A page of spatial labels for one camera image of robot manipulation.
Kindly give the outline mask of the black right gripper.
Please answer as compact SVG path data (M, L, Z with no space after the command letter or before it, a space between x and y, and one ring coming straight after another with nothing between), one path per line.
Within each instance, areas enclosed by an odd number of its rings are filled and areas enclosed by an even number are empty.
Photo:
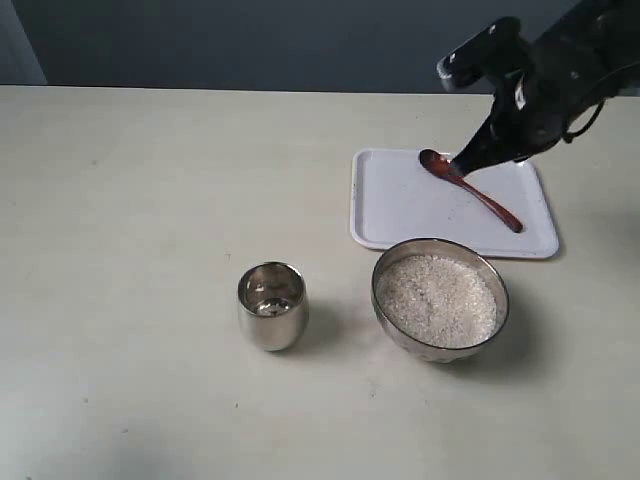
M523 62L521 22L507 16L445 55L436 65L447 92L499 77ZM511 105L490 114L450 161L465 177L522 162L585 132L571 124L591 107L639 85L639 3L581 1L530 47L531 65L513 87Z

